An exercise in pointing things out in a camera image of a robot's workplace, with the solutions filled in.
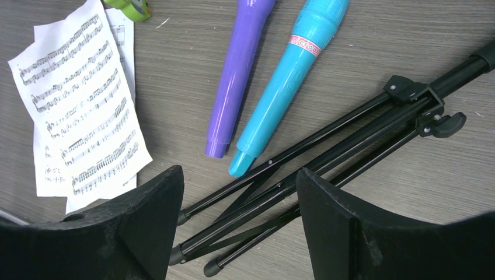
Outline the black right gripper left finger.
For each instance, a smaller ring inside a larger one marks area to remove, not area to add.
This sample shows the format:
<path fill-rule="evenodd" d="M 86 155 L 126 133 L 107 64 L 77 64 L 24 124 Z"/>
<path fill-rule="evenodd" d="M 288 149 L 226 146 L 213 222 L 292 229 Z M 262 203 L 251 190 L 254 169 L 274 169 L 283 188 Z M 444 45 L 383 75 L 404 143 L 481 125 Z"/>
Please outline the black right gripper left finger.
<path fill-rule="evenodd" d="M 2 222 L 1 278 L 165 279 L 183 193 L 174 165 L 59 222 Z"/>

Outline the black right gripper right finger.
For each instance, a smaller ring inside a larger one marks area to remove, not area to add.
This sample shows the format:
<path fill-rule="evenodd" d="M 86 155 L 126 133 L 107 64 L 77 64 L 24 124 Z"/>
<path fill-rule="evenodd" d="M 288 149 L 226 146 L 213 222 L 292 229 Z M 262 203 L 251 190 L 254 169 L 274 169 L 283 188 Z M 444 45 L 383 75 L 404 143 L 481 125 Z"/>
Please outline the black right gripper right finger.
<path fill-rule="evenodd" d="M 494 213 L 439 225 L 375 206 L 308 169 L 297 194 L 315 279 L 493 279 Z"/>

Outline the black music stand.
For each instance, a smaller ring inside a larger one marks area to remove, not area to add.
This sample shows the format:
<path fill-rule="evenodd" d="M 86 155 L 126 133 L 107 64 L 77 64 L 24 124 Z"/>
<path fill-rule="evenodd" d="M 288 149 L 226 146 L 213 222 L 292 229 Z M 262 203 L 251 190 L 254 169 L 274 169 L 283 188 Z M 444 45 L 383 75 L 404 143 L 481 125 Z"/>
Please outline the black music stand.
<path fill-rule="evenodd" d="M 242 191 L 241 195 L 210 226 L 172 249 L 170 265 L 184 264 L 227 247 L 228 251 L 225 254 L 211 260 L 204 267 L 205 276 L 214 276 L 233 260 L 298 218 L 301 214 L 299 206 L 294 205 L 275 219 L 240 234 L 232 234 L 235 229 L 296 191 L 295 173 L 291 173 L 267 190 L 260 191 L 261 186 L 282 165 L 385 104 L 391 104 L 391 109 L 308 162 L 305 167 L 318 175 L 323 175 L 390 132 L 399 129 L 399 133 L 393 138 L 333 178 L 332 183 L 336 187 L 342 187 L 415 137 L 453 136 L 464 126 L 466 116 L 463 113 L 452 116 L 444 114 L 445 98 L 493 69 L 494 43 L 489 42 L 472 53 L 466 61 L 432 83 L 425 84 L 414 82 L 404 76 L 392 76 L 384 86 L 384 91 L 375 98 L 196 204 L 181 210 L 177 221 L 179 225 L 232 193 Z"/>

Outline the sheet music page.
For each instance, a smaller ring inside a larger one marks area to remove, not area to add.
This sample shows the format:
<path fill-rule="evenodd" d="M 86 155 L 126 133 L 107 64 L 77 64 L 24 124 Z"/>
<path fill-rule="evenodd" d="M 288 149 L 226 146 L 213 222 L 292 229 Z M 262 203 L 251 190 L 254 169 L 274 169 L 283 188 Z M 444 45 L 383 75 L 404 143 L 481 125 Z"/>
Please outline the sheet music page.
<path fill-rule="evenodd" d="M 8 64 L 44 142 L 40 182 L 67 198 L 66 213 L 135 187 L 152 157 L 100 1 L 86 1 Z"/>
<path fill-rule="evenodd" d="M 134 22 L 114 8 L 106 9 L 106 16 L 117 44 L 132 100 L 135 101 Z M 65 191 L 60 187 L 64 183 L 64 178 L 37 127 L 34 127 L 33 131 L 33 157 L 37 196 L 66 196 Z"/>

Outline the blue toy microphone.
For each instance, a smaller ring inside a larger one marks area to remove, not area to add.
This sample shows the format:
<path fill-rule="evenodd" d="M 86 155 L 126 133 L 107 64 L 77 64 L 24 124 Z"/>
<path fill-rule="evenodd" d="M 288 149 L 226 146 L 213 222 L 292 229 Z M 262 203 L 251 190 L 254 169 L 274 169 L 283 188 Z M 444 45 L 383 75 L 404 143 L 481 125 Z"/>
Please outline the blue toy microphone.
<path fill-rule="evenodd" d="M 313 63 L 337 33 L 349 2 L 306 1 L 287 47 L 236 143 L 231 176 L 244 175 L 274 134 Z"/>

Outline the purple toy microphone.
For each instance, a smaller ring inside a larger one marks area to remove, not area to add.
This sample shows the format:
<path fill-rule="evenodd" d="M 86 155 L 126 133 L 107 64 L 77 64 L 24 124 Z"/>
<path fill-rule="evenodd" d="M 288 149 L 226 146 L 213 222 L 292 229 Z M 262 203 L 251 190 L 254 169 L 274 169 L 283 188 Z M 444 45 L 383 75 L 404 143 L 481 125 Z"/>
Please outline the purple toy microphone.
<path fill-rule="evenodd" d="M 260 38 L 275 1 L 238 1 L 210 114 L 205 154 L 222 158 L 231 143 Z"/>

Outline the green toy block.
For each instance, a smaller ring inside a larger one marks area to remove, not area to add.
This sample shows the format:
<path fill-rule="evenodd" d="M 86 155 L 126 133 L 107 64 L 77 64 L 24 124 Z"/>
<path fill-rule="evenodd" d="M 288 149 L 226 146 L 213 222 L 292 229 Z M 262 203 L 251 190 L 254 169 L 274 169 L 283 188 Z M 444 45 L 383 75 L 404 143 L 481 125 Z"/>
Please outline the green toy block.
<path fill-rule="evenodd" d="M 143 22 L 151 17 L 147 0 L 104 0 L 104 3 L 120 10 L 133 22 Z"/>

